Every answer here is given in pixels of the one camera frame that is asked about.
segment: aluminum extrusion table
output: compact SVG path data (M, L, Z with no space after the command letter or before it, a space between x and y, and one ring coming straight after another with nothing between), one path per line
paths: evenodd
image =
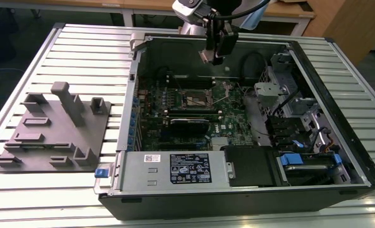
M0 112L0 154L26 111L29 92L49 93L55 81L72 84L85 100L102 96L114 106L101 162L113 162L130 74L133 32L178 33L173 29L59 24ZM248 38L296 39L375 161L375 92L336 43L324 38L242 34ZM47 99L58 99L53 94ZM6 227L375 227L375 196L345 201L318 212L118 221L94 193L94 173L0 174L0 228Z

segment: black cable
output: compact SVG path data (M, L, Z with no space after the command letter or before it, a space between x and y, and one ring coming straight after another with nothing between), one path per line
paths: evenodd
M289 95L288 99L278 105L278 107L273 111L272 113L273 116L277 114L278 110L288 104L288 102L290 102L290 100L294 99L300 91L301 91L300 88L297 88L297 90Z
M317 130L317 134L314 136L314 139L312 141L312 144L310 144L310 149L308 151L309 154L313 154L313 150L314 150L314 145L316 145L316 142L317 142L317 139L320 138L320 134L321 132L328 129L328 127L321 127L318 130Z
M240 68L240 79L244 80L246 77L245 77L245 66L246 66L246 61L249 60L250 56L252 55L257 55L262 58L264 62L265 62L265 67L269 67L269 61L266 60L266 57L264 56L262 53L260 53L257 50L253 50L250 52L248 52L242 58L240 59L240 62L238 62L238 68Z
M248 11L241 12L238 14L234 14L234 15L230 15L230 16L217 16L216 14L212 14L209 18L213 19L213 20L233 20L233 19L241 18L241 17L254 13L262 7L265 7L266 4L270 3L270 1L272 0L264 0L262 3L260 3L254 8L252 8Z

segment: warning label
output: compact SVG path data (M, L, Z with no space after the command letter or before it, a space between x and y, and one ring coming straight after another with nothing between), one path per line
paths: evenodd
M212 183L209 153L172 154L170 181L173 184Z

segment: blue latch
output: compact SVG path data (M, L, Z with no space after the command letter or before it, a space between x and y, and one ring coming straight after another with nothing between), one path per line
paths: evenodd
M282 165L302 165L304 159L300 153L286 153L281 157Z
M340 154L334 154L334 155L333 155L333 158L334 158L337 164L341 164L341 163L342 163L342 159L341 159Z
M97 169L94 173L96 178L109 178L109 169Z

